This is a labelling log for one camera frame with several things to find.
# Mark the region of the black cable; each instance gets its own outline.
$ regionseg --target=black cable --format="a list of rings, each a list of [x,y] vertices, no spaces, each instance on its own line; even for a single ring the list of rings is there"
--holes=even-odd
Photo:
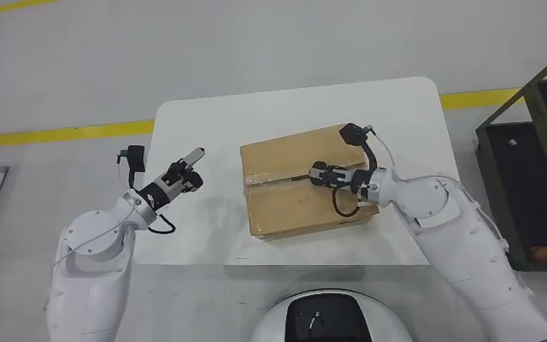
[[[336,193],[338,192],[338,190],[340,190],[341,188],[345,186],[350,186],[350,185],[351,185],[350,182],[345,182],[345,183],[338,184],[337,186],[334,187],[334,189],[332,189],[332,206],[334,207],[334,210],[336,211],[336,213],[342,217],[352,217],[353,215],[357,214],[357,211],[359,211],[359,209],[361,208],[359,205],[357,205],[356,208],[353,209],[353,211],[346,214],[340,211],[340,208],[338,207],[336,203]]]
[[[165,217],[163,214],[160,214],[160,217],[162,218],[162,220],[168,224],[168,226],[171,227],[171,230],[155,230],[155,229],[152,229],[150,227],[148,227],[148,230],[150,230],[151,232],[155,233],[155,234],[160,234],[160,235],[168,235],[168,234],[172,234],[174,233],[175,230],[177,230],[177,227],[174,226],[173,223],[171,223],[167,217]]]

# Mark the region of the floor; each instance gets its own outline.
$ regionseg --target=floor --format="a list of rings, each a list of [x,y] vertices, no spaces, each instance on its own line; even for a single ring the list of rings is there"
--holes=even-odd
[[[442,93],[521,86],[547,65],[547,45],[537,44],[545,10],[539,0],[73,0],[0,13],[0,132],[150,119],[172,99],[415,75]],[[474,129],[494,110],[444,113],[462,182],[486,209]],[[42,307],[59,233],[111,207],[123,191],[115,153],[149,143],[0,146],[11,167],[0,191],[0,340],[47,340]],[[547,275],[523,278],[547,313]],[[117,341],[248,340],[278,300],[316,287],[377,298],[417,341],[485,340],[428,266],[137,265]]]

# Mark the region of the black panel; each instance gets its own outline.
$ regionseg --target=black panel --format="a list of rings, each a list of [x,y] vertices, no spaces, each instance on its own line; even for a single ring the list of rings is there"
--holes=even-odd
[[[299,298],[289,305],[285,342],[298,341],[372,342],[372,337],[359,303],[352,296],[326,293]]]
[[[526,257],[538,262],[532,248],[547,246],[547,158],[536,129],[526,122],[490,125],[486,133]]]

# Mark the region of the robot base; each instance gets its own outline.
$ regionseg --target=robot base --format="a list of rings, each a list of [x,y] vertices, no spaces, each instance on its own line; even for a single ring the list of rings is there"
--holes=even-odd
[[[275,305],[251,342],[411,342],[401,320],[385,305],[359,292],[313,290]]]

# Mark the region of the wire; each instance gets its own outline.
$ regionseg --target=wire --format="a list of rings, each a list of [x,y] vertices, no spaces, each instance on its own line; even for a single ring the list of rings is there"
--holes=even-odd
[[[162,230],[155,230],[153,228],[150,228],[148,227],[148,230],[150,230],[151,232],[155,233],[155,234],[160,234],[160,235],[168,235],[168,234],[172,234],[174,233],[175,230],[177,230],[177,227],[171,223],[167,217],[165,217],[163,214],[160,214],[160,217],[162,218],[162,220],[168,224],[168,226],[171,227],[171,230],[166,230],[166,231],[162,231]]]
[[[338,184],[337,186],[334,187],[334,189],[332,189],[332,206],[334,207],[334,210],[336,211],[336,213],[342,217],[352,217],[353,215],[357,214],[357,211],[359,211],[359,209],[361,208],[359,207],[359,205],[357,205],[356,208],[353,209],[353,211],[351,211],[350,213],[343,213],[338,207],[338,204],[336,201],[336,194],[338,190],[350,185],[351,185],[350,182],[345,182],[345,183]]]
[[[390,149],[387,148],[387,145],[384,143],[384,140],[382,140],[376,133],[373,133],[374,137],[384,146],[385,150],[387,150],[387,154],[390,155],[391,159],[391,165],[395,167],[395,161],[393,160],[393,156],[391,155]]]
[[[391,151],[390,151],[389,147],[387,147],[387,145],[384,143],[384,141],[382,141],[382,139],[378,136],[378,134],[376,134],[375,132],[373,132],[373,134],[376,137],[376,139],[384,146],[385,150],[387,150],[387,153],[390,155],[391,164],[393,164],[393,168],[395,169],[395,160],[393,159],[393,155],[391,154]],[[412,183],[412,182],[415,182],[415,181],[418,181],[418,180],[430,180],[430,179],[435,179],[435,180],[441,179],[441,180],[450,181],[451,183],[456,185],[460,190],[462,190],[462,192],[469,199],[469,201],[476,204],[477,211],[489,223],[490,229],[497,236],[497,238],[498,239],[503,239],[502,234],[500,233],[499,229],[497,228],[496,222],[494,222],[494,220],[492,220],[490,218],[490,216],[488,216],[484,212],[484,210],[482,210],[482,208],[480,208],[479,203],[473,198],[473,196],[471,196],[471,194],[468,192],[468,190],[465,188],[465,186],[463,186],[463,184],[459,180],[457,180],[453,177],[442,175],[442,174],[440,174],[440,175],[427,174],[427,175],[424,175],[424,176],[421,176],[421,177],[408,178],[408,179],[402,179],[402,178],[399,177],[399,179],[401,181],[405,182],[405,183]]]

